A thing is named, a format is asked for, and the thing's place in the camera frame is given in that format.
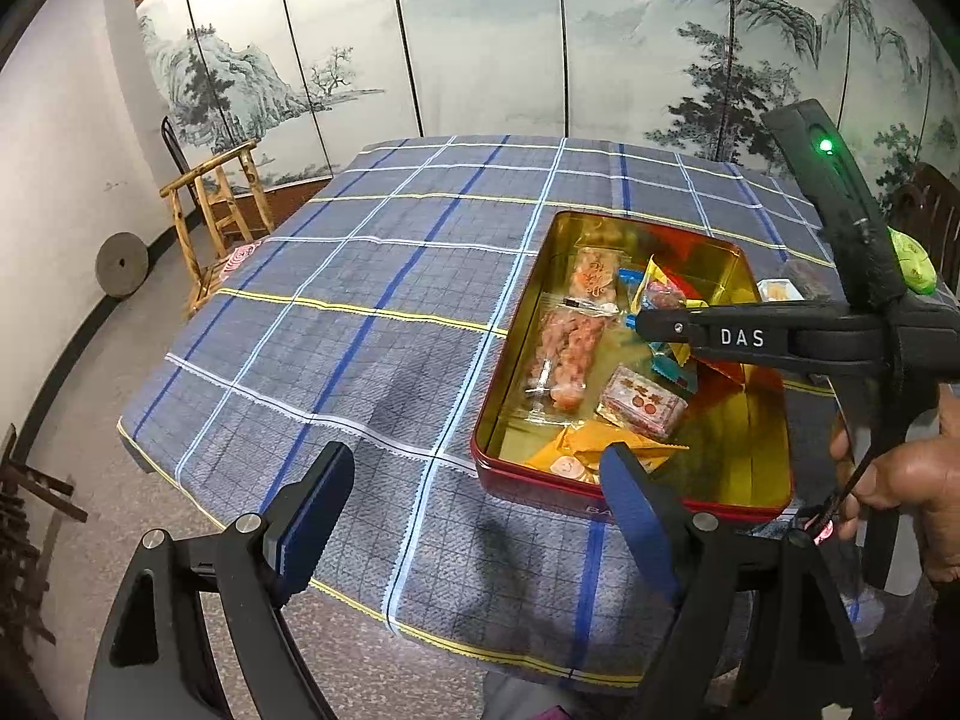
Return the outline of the person's right hand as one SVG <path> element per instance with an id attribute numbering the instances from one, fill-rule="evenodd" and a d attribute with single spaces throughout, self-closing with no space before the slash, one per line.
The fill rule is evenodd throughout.
<path id="1" fill-rule="evenodd" d="M 939 434 L 898 445 L 872 462 L 839 507 L 836 533 L 853 539 L 862 509 L 914 507 L 921 515 L 921 564 L 934 585 L 958 578 L 958 397 L 940 385 Z"/>

